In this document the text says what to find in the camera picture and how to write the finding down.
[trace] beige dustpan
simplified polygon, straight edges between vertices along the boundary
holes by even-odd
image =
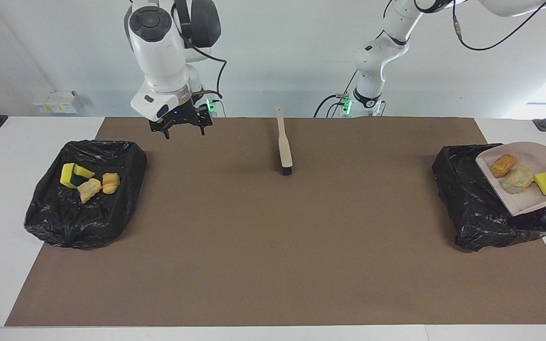
[[[479,154],[475,160],[511,215],[529,213],[545,207],[546,196],[540,193],[540,189],[535,183],[520,194],[510,194],[502,188],[502,182],[506,177],[496,179],[492,175],[490,171],[492,163],[505,154],[513,155],[518,159],[516,167],[523,164],[530,172],[538,174],[546,172],[546,145],[534,142],[500,145]]]

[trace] black plastic bag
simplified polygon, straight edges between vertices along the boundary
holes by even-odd
[[[76,162],[95,172],[117,173],[114,194],[102,192],[86,204],[80,193],[59,183],[65,163]],[[121,235],[134,213],[143,184],[147,157],[134,142],[67,143],[39,181],[28,207],[24,228],[37,238],[63,248],[96,248]]]
[[[511,216],[475,163],[483,151],[500,144],[444,147],[433,163],[433,173],[455,229],[455,244],[478,251],[546,236],[546,207]]]

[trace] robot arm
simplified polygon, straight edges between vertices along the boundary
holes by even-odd
[[[465,0],[456,0],[461,4]],[[543,0],[478,0],[486,9],[502,17],[529,13]],[[434,13],[452,6],[453,0],[390,0],[383,13],[383,30],[373,41],[355,54],[355,64],[361,77],[352,93],[352,117],[372,115],[385,86],[385,66],[403,56],[410,46],[412,30],[423,13]]]
[[[220,36],[218,13],[212,0],[134,0],[125,18],[126,34],[145,82],[130,105],[149,119],[153,132],[189,123],[212,125],[206,108],[195,108],[203,90],[197,69],[187,63],[204,58],[188,43],[210,48]]]

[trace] white table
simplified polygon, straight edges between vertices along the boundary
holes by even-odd
[[[102,121],[103,118],[11,117],[0,129],[0,341],[546,340],[546,325],[4,328],[42,246],[42,242],[22,227],[35,184],[65,143],[95,138]],[[536,130],[530,121],[478,119],[477,123],[490,143],[534,141],[546,144],[546,133]]]

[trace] brown mat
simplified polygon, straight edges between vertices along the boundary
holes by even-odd
[[[288,119],[291,177],[274,119],[147,128],[98,134],[149,156],[123,236],[44,246],[7,326],[546,324],[544,242],[453,246],[431,164],[473,119]]]

